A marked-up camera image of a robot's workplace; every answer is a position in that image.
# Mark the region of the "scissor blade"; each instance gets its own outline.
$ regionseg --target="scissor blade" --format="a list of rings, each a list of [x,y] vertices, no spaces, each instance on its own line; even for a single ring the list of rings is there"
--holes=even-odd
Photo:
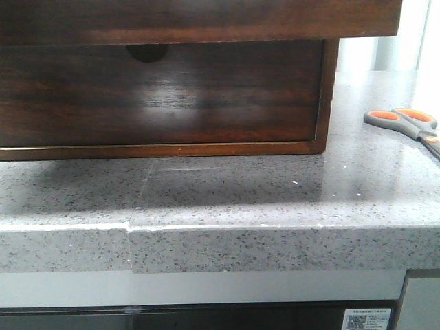
[[[438,137],[420,133],[420,142],[440,160],[440,139]]]

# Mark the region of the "qr code sticker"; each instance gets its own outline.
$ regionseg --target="qr code sticker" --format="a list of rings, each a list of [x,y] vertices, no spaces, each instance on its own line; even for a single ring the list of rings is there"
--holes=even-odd
[[[349,316],[349,321],[347,323],[346,330],[363,330],[365,329],[366,316]]]

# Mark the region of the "wooden drawer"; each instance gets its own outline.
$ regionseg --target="wooden drawer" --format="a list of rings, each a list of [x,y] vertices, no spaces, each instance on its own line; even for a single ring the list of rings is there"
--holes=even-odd
[[[143,46],[148,56],[160,46]],[[320,153],[337,41],[0,49],[3,160]]]
[[[338,38],[401,4],[0,1],[0,160],[321,153]]]

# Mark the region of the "orange scissor handle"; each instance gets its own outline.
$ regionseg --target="orange scissor handle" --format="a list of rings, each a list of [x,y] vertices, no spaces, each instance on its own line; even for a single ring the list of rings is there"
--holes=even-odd
[[[433,122],[435,121],[434,117],[431,117],[427,113],[421,112],[419,110],[410,109],[410,108],[396,108],[393,111],[403,113],[408,117],[415,118],[421,120],[422,122]]]
[[[385,111],[385,110],[372,110],[369,111],[368,114],[373,117],[378,117],[382,119],[389,119],[389,120],[398,120],[400,119],[399,115],[397,115],[394,112],[391,111]]]

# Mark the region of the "gray scissor handle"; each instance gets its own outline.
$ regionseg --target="gray scissor handle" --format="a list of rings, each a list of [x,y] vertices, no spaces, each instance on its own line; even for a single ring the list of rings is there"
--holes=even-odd
[[[414,140],[419,138],[419,133],[421,131],[419,127],[403,119],[399,114],[391,111],[367,111],[364,114],[364,121],[367,124],[382,127],[383,129],[398,131]]]

